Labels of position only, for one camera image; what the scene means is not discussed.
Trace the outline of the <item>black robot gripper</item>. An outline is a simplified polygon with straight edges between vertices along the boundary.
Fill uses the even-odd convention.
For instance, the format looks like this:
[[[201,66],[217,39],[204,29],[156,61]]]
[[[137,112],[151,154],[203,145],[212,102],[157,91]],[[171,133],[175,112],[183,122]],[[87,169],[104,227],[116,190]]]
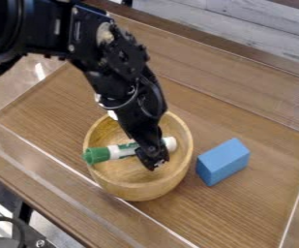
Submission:
[[[108,22],[73,22],[69,43],[75,46],[71,64],[84,74],[101,107],[115,112],[123,131],[139,145],[135,154],[153,171],[169,161],[169,153],[159,127],[167,104],[148,66],[147,48]]]

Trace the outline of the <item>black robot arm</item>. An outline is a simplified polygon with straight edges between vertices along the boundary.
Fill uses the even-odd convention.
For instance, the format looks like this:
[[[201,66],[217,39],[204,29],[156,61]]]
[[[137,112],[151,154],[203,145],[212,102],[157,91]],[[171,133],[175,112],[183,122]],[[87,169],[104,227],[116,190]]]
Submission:
[[[148,170],[169,160],[159,121],[167,103],[147,47],[83,0],[0,0],[0,76],[29,54],[67,61],[112,111]]]

